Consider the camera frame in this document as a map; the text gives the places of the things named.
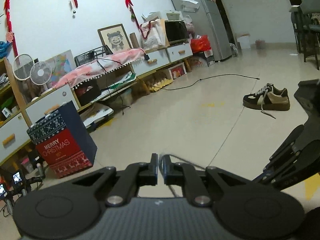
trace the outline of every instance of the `tile floor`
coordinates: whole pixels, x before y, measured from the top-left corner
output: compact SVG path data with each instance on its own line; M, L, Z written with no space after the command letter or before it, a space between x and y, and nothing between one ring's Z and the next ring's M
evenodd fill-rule
M148 162L151 153L173 153L202 166L214 165L247 179L255 178L287 135L307 120L307 114L293 97L298 82L320 78L312 59L303 63L301 55L290 53L295 51L244 51L240 57L196 68L170 88L226 73L259 77L258 81L223 76L203 80L191 88L161 90L140 98L125 109L124 116L116 115L91 133L98 146L93 168L61 180L54 179L49 171L44 187L108 165L125 169L130 163ZM280 89L286 87L291 100L289 111L273 112L276 120L242 106L243 95L256 92L268 82ZM320 190L314 190L313 198L308 200L305 182L285 191L301 201L306 210L320 206ZM156 187L141 188L139 195L172 196L162 179ZM11 217L0 215L0 231L3 239L19 238Z

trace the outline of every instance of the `refrigerator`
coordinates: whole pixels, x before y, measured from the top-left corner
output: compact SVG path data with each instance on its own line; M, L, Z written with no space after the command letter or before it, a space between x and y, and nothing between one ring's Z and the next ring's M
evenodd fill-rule
M199 8L195 12L184 11L182 1L171 0L177 11L183 16L189 15L195 27L195 35L208 35L215 61L230 57L231 48L226 29L216 3L212 0L196 0Z

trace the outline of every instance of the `pink cloth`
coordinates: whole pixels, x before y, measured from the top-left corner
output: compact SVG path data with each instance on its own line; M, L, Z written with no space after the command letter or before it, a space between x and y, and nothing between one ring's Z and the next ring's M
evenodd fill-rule
M129 49L123 52L119 52L113 55L104 56L101 58L115 60L120 62L122 65L128 64L135 60L143 59L144 52L141 49ZM110 60L103 60L99 59L99 63L105 68L107 72L120 67L121 65L117 62L113 62ZM83 64L76 69L72 70L68 74L64 75L62 78L59 79L57 84L54 85L54 88L63 87L66 84L72 88L81 82L96 77L105 73L105 71L99 66L97 60L93 60L89 63Z

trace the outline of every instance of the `yellow floor mark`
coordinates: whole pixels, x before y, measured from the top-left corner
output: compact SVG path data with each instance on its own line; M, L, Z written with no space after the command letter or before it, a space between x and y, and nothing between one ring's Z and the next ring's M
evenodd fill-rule
M202 107L214 107L214 103L212 103L212 104L202 104L201 106Z
M306 179L304 182L306 187L306 198L307 200L310 200L316 193L317 189L320 187L320 176L317 173L312 177Z
M215 104L214 104L214 103L211 103L211 104L202 104L201 107L215 107Z
M98 129L101 128L101 127L104 127L104 126L111 126L111 125L112 125L112 122L113 122L114 120L116 120L116 118L110 119L108 122L106 122L106 123L104 123L103 125L99 126Z

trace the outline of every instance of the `electric fan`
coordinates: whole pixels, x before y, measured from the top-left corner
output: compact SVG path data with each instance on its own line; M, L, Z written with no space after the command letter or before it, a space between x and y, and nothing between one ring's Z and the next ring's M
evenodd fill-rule
M47 82L50 80L52 74L51 67L44 61L35 63L30 70L30 78L36 85L43 85L44 90L48 90Z
M25 81L28 86L28 90L32 98L35 98L36 95L32 89L31 81L30 81L30 70L33 66L34 62L32 57L28 54L20 54L18 55L13 62L12 72L14 77L19 81Z

